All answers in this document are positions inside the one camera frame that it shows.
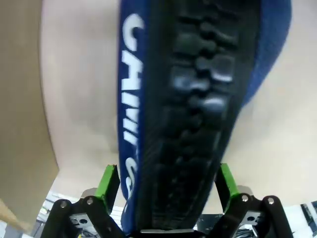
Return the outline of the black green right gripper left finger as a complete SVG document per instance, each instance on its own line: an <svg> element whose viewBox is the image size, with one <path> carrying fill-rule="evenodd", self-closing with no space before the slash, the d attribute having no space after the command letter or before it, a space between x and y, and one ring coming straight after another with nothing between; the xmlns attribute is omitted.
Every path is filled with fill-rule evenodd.
<svg viewBox="0 0 317 238"><path fill-rule="evenodd" d="M122 238L124 232L110 216L120 179L116 165L108 165L94 194L76 203L57 200L43 229L45 238Z"/></svg>

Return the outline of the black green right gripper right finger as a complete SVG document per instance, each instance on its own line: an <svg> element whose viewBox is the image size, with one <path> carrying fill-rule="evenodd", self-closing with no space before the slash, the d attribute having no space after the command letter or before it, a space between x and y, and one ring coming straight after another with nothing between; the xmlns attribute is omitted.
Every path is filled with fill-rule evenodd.
<svg viewBox="0 0 317 238"><path fill-rule="evenodd" d="M258 238L286 238L287 217L278 197L258 200L239 190L227 164L221 164L215 180L223 215L210 231L211 238L235 238L243 225Z"/></svg>

